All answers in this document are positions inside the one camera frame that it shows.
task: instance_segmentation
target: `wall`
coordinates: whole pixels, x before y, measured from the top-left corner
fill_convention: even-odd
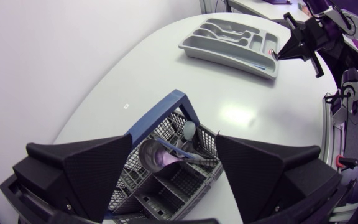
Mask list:
[[[26,143],[54,141],[131,48],[200,13],[195,0],[0,0],[0,183],[26,156]],[[17,223],[1,191],[0,222]]]

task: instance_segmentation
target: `white table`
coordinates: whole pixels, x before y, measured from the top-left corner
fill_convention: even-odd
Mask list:
[[[294,20],[298,22],[305,22],[309,19],[304,12],[298,9],[298,3],[304,3],[303,0],[290,0],[291,5],[273,5],[263,0],[229,0],[229,5],[238,11],[250,14],[254,16],[260,16],[270,20],[283,20],[285,13],[289,12],[293,16]],[[349,45],[358,53],[358,48],[353,41],[343,36],[345,43]]]
[[[244,14],[207,14],[170,24],[134,47],[98,83],[55,144],[123,135],[165,95],[179,89],[188,95],[200,122],[215,133],[288,146],[321,145],[321,100],[336,91],[321,57],[323,77],[315,78],[311,62],[284,60],[276,80],[188,58],[179,42],[212,17],[263,27],[279,37],[280,45],[290,37],[285,27]],[[242,223],[225,173],[186,219],[210,217]]]

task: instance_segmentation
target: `metal spoon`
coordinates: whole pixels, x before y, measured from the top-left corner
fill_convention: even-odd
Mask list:
[[[150,172],[158,172],[174,162],[189,162],[205,166],[215,166],[217,159],[180,159],[169,154],[163,145],[154,139],[145,140],[139,147],[140,164]]]

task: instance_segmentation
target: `gray cutlery tray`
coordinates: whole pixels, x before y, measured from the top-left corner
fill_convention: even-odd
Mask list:
[[[207,19],[180,44],[189,57],[227,65],[264,78],[277,77],[278,37],[264,30],[221,19]]]

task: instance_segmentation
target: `cable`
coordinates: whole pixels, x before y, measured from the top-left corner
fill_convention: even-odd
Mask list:
[[[347,124],[349,123],[349,97],[350,93],[347,93],[348,97],[346,98],[346,123],[345,123],[345,132],[347,132]],[[343,156],[345,156],[345,150],[346,150],[346,139],[347,139],[347,133],[345,134],[345,140],[343,142]]]
[[[218,2],[219,2],[219,0],[216,0],[216,4],[215,4],[215,13],[216,13],[216,8],[218,7]]]

